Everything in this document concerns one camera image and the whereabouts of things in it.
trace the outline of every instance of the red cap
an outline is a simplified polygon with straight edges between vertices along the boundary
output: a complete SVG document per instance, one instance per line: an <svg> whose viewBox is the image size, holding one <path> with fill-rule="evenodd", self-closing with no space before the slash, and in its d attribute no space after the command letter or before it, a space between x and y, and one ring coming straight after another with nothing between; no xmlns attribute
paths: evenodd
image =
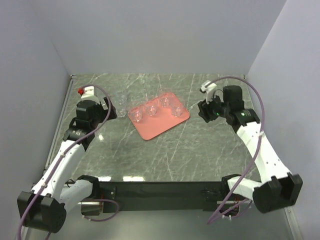
<svg viewBox="0 0 320 240"><path fill-rule="evenodd" d="M85 90L83 88L79 88L78 89L78 94L82 95L84 94Z"/></svg>

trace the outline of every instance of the clear plastic cup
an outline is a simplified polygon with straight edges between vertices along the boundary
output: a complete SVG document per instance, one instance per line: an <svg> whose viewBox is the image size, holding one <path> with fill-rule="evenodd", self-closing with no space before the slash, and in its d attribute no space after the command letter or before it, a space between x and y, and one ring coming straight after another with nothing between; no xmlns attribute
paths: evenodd
<svg viewBox="0 0 320 240"><path fill-rule="evenodd" d="M181 101L179 101L177 98L171 99L170 107L171 107L171 114L175 117L181 116L181 114L185 110L184 104Z"/></svg>
<svg viewBox="0 0 320 240"><path fill-rule="evenodd" d="M158 98L152 98L144 103L145 113L148 116L153 116L157 113Z"/></svg>
<svg viewBox="0 0 320 240"><path fill-rule="evenodd" d="M139 122L143 117L143 105L140 102L130 102L128 104L128 116L132 121Z"/></svg>
<svg viewBox="0 0 320 240"><path fill-rule="evenodd" d="M111 96L112 104L115 107L116 115L123 118L127 114L128 92L126 89L117 91Z"/></svg>
<svg viewBox="0 0 320 240"><path fill-rule="evenodd" d="M164 108L170 106L171 99L173 98L173 93L170 91L170 89L162 88L158 91L158 99L160 102L160 105Z"/></svg>

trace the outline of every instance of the pink tray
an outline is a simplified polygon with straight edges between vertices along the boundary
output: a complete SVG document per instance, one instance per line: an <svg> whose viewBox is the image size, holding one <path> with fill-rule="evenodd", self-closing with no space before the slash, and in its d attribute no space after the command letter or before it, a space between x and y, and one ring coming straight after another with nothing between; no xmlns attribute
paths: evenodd
<svg viewBox="0 0 320 240"><path fill-rule="evenodd" d="M131 118L130 120L142 139L150 140L184 122L188 118L190 118L190 113L186 108L184 108L184 111L180 116L173 116L171 114L170 106L163 107L158 101L158 107L155 115L148 116L145 108L143 108L142 119L140 121L132 121Z"/></svg>

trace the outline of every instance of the black base bar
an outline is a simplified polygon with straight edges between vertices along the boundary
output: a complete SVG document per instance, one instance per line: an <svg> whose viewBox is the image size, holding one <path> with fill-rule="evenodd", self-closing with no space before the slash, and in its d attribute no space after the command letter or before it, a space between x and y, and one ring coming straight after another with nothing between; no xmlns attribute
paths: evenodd
<svg viewBox="0 0 320 240"><path fill-rule="evenodd" d="M100 182L104 199L119 203L120 211L197 210L214 211L222 201L220 181L198 182ZM243 200L232 194L230 201ZM114 213L112 203L104 203L104 213Z"/></svg>

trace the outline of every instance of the cable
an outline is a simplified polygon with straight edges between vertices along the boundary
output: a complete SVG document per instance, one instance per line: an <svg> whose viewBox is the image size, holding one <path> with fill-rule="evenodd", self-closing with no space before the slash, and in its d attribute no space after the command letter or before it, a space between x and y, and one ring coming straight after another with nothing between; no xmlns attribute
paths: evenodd
<svg viewBox="0 0 320 240"><path fill-rule="evenodd" d="M261 111L262 111L262 117L261 117L261 125L260 125L260 133L263 132L264 129L264 125L265 125L265 107L264 107L264 103L260 97L260 94L258 93L258 91L255 89L254 86L251 85L251 83L247 82L246 80L244 80L241 77L237 77L237 76L222 76L219 77L215 80L212 80L211 82L209 82L207 85L205 85L205 88L207 88L210 84L213 84L215 82L218 82L220 80L223 79L236 79L239 80L245 84L247 84L256 94L260 106L261 106ZM230 198L230 196L232 195L232 193L235 191L236 187L239 185L239 183L242 181L242 179L245 178L245 176L247 175L247 173L249 172L250 168L255 164L255 161L257 159L257 156L259 154L260 151L260 147L261 147L261 140L262 140L262 135L260 134L258 137L258 143L257 143L257 147L256 147L256 151L252 157L252 161L249 163L249 165L246 167L246 169L244 170L243 174L239 177L239 179L236 181L236 183L234 184L234 186L230 189L229 193L226 195L226 197L223 199L222 203L217 207L217 209L212 213L212 215L209 217L207 224L211 224L214 221L214 217L217 215L217 213L220 214L220 209L226 204L226 202L228 201L228 199Z"/></svg>
<svg viewBox="0 0 320 240"><path fill-rule="evenodd" d="M71 182L72 184L75 184L75 183L76 183L73 179L71 179L71 178L70 178L70 179L68 179L68 181L66 181L66 183L65 183L65 184L67 185L67 187L68 187L68 188L70 188L70 186L69 186L69 182Z"/></svg>
<svg viewBox="0 0 320 240"><path fill-rule="evenodd" d="M243 209L243 210L242 210L241 212L239 212L237 215L232 216L231 218L232 218L232 219L235 219L235 218L240 217L242 214L244 214L244 213L250 208L250 206L251 206L252 203L253 203L253 201L250 200L250 202L249 202L248 205L245 207L245 209Z"/></svg>
<svg viewBox="0 0 320 240"><path fill-rule="evenodd" d="M44 240L49 240L50 235L51 235L51 232L48 232L48 234L46 235L46 237L45 237L45 239L44 239Z"/></svg>
<svg viewBox="0 0 320 240"><path fill-rule="evenodd" d="M82 86L81 88L86 88L86 87L95 87L97 89L100 89L103 94L106 96L106 99L108 101L108 112L105 116L105 119L102 121L101 125L98 126L96 129L92 130L91 132L89 132L88 134L86 134L85 136L79 138L78 140L76 140L74 143L72 143L62 154L61 156L58 158L57 162L55 163L55 165L53 166L53 169L52 171L50 172L49 176L47 177L47 179L44 181L42 187L39 189L39 191L35 194L35 196L33 197L33 199L30 201L30 203L28 204L28 206L26 207L21 219L20 219L20 222L19 222L19 227L18 227L18 231L17 231L17 239L18 240L21 240L21 230L22 230L22 227L24 225L24 221L26 219L26 216L28 214L28 212L30 211L32 205L35 203L35 201L37 200L37 198L39 197L39 195L43 192L43 190L46 188L46 186L48 185L50 179L52 178L52 176L55 174L59 164L61 163L62 159L64 158L64 156L76 145L78 144L79 142L81 142L82 140L86 139L87 137L89 137L90 135L94 134L96 131L98 131L105 123L106 121L108 120L109 116L110 116L110 113L111 113L111 108L112 108L112 105L111 105L111 100L109 98L109 95L107 94L107 92L100 86L98 85L95 85L95 84L87 84L87 85L84 85Z"/></svg>
<svg viewBox="0 0 320 240"><path fill-rule="evenodd" d="M222 94L224 93L224 91L222 91L221 89L216 89L213 91L213 94L212 94L213 98L216 96L216 92L218 91L222 92Z"/></svg>
<svg viewBox="0 0 320 240"><path fill-rule="evenodd" d="M228 209L225 210L224 212L220 213L220 216L217 216L216 218L214 218L214 219L212 220L212 222L215 222L215 221L218 220L220 217L224 217L225 214L227 214L227 213L230 212L231 210L237 208L237 207L240 206L241 204L244 204L244 203L247 202L248 200L249 200L249 199L246 198L246 199L238 202L237 204L231 206L230 208L228 208ZM242 214L244 214L244 213L250 208L251 204L252 204L252 201L250 200L250 202L249 202L248 205L245 207L245 209L244 209L242 212L238 213L236 216L232 216L231 219L240 217Z"/></svg>
<svg viewBox="0 0 320 240"><path fill-rule="evenodd" d="M112 214L111 216L107 217L107 218L104 218L104 219L92 219L88 216L83 216L85 219L88 219L89 221L92 221L92 222L105 222L105 221L108 221L112 218L114 218L117 213L119 212L120 210L120 206L119 204L116 202L116 201L113 201L113 200L109 200L109 199L90 199L90 201L93 201L93 202L109 202L109 203L113 203L115 206L116 206L116 210L114 212L114 214Z"/></svg>

